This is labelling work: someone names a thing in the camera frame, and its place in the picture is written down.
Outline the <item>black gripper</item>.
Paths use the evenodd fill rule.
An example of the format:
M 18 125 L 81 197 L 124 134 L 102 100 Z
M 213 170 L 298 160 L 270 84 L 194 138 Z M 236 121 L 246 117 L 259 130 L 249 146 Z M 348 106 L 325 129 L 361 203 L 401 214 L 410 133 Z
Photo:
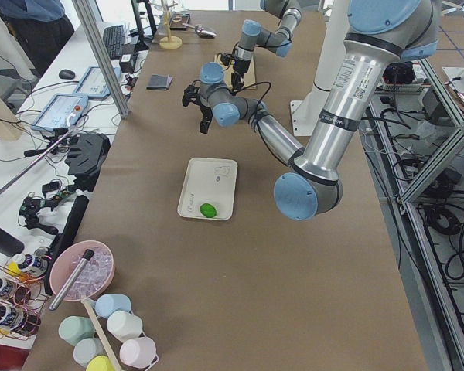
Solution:
M 211 119 L 213 118 L 212 109 L 206 106 L 200 99 L 200 88 L 193 84 L 187 86 L 183 91 L 182 105 L 188 107 L 190 104 L 195 104 L 200 107 L 203 119 L 200 121 L 200 133 L 207 134 L 210 128 Z
M 239 52 L 235 54 L 220 53 L 220 62 L 225 66 L 233 66 L 231 85 L 234 91 L 239 91 L 244 86 L 243 75 L 249 70 L 251 64 L 251 52 Z

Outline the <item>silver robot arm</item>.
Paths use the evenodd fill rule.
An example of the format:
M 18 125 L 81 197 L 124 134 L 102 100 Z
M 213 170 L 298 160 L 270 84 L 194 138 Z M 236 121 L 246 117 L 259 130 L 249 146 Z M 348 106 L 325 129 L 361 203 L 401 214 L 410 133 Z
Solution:
M 218 60 L 225 66 L 232 66 L 232 90 L 244 87 L 244 76 L 248 72 L 254 50 L 266 49 L 276 56 L 286 57 L 292 48 L 294 31 L 302 21 L 306 9 L 317 10 L 320 1 L 260 1 L 260 8 L 278 19 L 276 29 L 265 28 L 260 22 L 246 19 L 241 36 L 230 53 L 219 53 Z
M 186 88 L 183 104 L 222 127 L 246 121 L 265 146 L 288 167 L 274 187 L 277 208 L 292 220 L 308 220 L 333 209 L 343 187 L 337 171 L 353 133 L 387 66 L 432 55 L 438 44 L 439 1 L 352 1 L 348 6 L 346 50 L 333 87 L 307 145 L 302 145 L 260 100 L 239 97 L 224 83 L 222 67 L 204 64 Z

